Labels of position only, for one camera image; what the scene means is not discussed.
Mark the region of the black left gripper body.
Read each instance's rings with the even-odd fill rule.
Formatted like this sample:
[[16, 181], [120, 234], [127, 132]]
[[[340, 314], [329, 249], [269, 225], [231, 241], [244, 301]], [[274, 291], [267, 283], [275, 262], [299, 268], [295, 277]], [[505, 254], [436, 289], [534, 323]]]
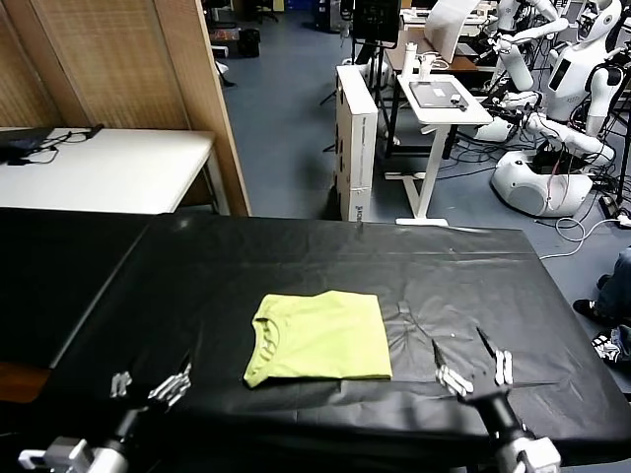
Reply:
[[119, 443], [132, 443], [146, 425], [165, 415], [169, 410], [168, 403], [155, 399], [132, 403], [123, 410], [112, 438]]

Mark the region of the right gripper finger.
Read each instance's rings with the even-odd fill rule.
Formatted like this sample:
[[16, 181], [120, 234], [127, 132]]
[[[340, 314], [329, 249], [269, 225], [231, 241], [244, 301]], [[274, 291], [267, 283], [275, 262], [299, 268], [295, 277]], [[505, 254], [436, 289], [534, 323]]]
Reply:
[[451, 394], [456, 396], [467, 396], [468, 394], [472, 394], [472, 382], [465, 379], [457, 371], [448, 366], [443, 351], [435, 340], [432, 341], [432, 348], [436, 365], [436, 379], [438, 383], [445, 387]]
[[487, 333], [480, 327], [476, 331], [487, 352], [495, 362], [495, 383], [498, 386], [513, 384], [513, 355], [510, 351], [501, 349]]

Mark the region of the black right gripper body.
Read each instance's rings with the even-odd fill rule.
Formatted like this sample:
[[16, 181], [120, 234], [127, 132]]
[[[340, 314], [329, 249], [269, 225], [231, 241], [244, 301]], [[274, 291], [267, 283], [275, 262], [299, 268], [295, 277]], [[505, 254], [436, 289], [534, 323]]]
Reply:
[[509, 391], [475, 391], [458, 401], [476, 410], [491, 439], [517, 439], [523, 435], [523, 423], [509, 402]]

